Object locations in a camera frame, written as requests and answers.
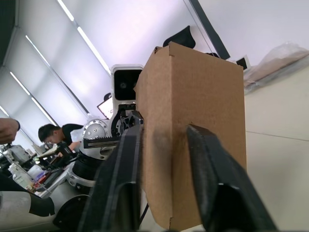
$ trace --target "person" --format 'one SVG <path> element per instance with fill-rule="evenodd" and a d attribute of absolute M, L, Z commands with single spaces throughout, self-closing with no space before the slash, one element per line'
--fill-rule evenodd
<path fill-rule="evenodd" d="M 0 118 L 0 145 L 10 144 L 13 142 L 19 129 L 20 124 L 15 119 Z M 8 178 L 1 173 L 0 183 L 0 191 L 28 192 L 26 189 L 17 184 L 13 179 Z"/>
<path fill-rule="evenodd" d="M 53 124 L 47 124 L 39 128 L 39 139 L 43 143 L 58 144 L 61 141 L 65 142 L 71 150 L 74 150 L 81 142 L 72 142 L 71 132 L 83 128 L 82 125 L 66 124 L 62 127 Z"/>
<path fill-rule="evenodd" d="M 13 142 L 19 129 L 20 124 L 15 119 L 0 118 L 0 145 Z"/>

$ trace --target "fluorescent light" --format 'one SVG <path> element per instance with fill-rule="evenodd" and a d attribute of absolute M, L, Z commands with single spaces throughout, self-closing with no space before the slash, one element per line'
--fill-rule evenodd
<path fill-rule="evenodd" d="M 15 79 L 15 81 L 17 81 L 17 83 L 24 89 L 24 91 L 28 94 L 28 95 L 30 95 L 30 93 L 28 92 L 28 90 L 23 86 L 23 84 L 16 78 L 16 76 L 12 73 L 12 72 L 10 72 L 10 74 L 12 75 L 12 77 Z"/>
<path fill-rule="evenodd" d="M 77 28 L 78 32 L 80 33 L 80 35 L 82 36 L 82 38 L 85 40 L 85 42 L 87 43 L 87 45 L 89 46 L 89 48 L 91 49 L 91 51 L 93 52 L 93 54 L 95 54 L 96 58 L 99 60 L 99 62 L 101 63 L 101 65 L 103 66 L 103 68 L 106 70 L 106 72 L 111 75 L 111 70 L 109 69 L 108 65 L 105 63 L 105 61 L 103 60 L 103 58 L 101 57 L 101 55 L 99 54 L 99 52 L 97 51 L 97 49 L 94 47 L 94 45 L 91 43 L 91 41 L 89 40 L 89 38 L 86 36 L 85 32 L 83 31 L 83 29 L 81 29 L 81 27 Z"/>
<path fill-rule="evenodd" d="M 63 3 L 62 0 L 58 0 L 60 6 L 62 7 L 62 9 L 64 10 L 64 12 L 67 14 L 67 16 L 69 17 L 69 19 L 71 21 L 74 21 L 74 17 L 73 15 L 71 14 L 71 12 L 68 10 L 68 8 L 66 7 L 66 5 Z"/>
<path fill-rule="evenodd" d="M 42 53 L 38 50 L 38 48 L 33 44 L 33 42 L 31 41 L 31 39 L 29 39 L 29 37 L 26 35 L 27 40 L 29 40 L 29 42 L 32 44 L 32 46 L 34 47 L 34 49 L 40 54 L 40 56 L 42 57 L 42 59 L 46 62 L 46 64 L 48 66 L 50 66 L 50 64 L 47 62 L 47 60 L 45 59 L 45 57 L 42 55 Z"/>
<path fill-rule="evenodd" d="M 4 112 L 4 114 L 9 117 L 9 114 L 1 106 L 0 106 L 0 110 L 2 110 L 2 112 Z"/>
<path fill-rule="evenodd" d="M 41 105 L 34 99 L 34 98 L 31 98 L 34 103 L 38 106 L 38 108 L 43 112 L 43 114 L 48 118 L 48 120 L 54 124 L 56 126 L 56 123 L 50 118 L 50 116 L 47 114 L 47 112 L 41 107 Z"/>

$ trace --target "brown cardboard box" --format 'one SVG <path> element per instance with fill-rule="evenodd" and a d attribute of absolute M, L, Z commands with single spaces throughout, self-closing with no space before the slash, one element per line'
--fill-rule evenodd
<path fill-rule="evenodd" d="M 170 43 L 152 53 L 136 94 L 145 119 L 143 188 L 154 219 L 179 231 L 199 225 L 185 128 L 216 133 L 246 167 L 243 69 Z"/>

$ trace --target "hand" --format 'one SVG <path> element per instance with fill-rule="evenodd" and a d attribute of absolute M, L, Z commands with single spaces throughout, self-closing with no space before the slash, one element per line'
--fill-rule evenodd
<path fill-rule="evenodd" d="M 9 144 L 15 140 L 18 123 L 11 118 L 0 118 L 0 144 Z"/>

